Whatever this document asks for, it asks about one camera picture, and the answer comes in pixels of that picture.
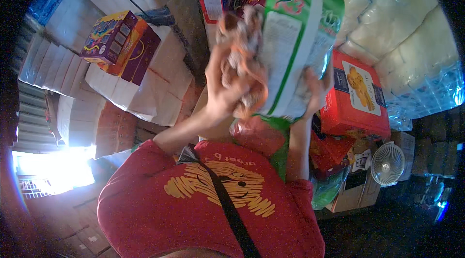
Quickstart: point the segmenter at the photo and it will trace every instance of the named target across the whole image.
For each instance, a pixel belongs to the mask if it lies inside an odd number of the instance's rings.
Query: white fan
[[[380,185],[391,185],[404,171],[405,156],[394,141],[383,144],[372,158],[372,176]]]

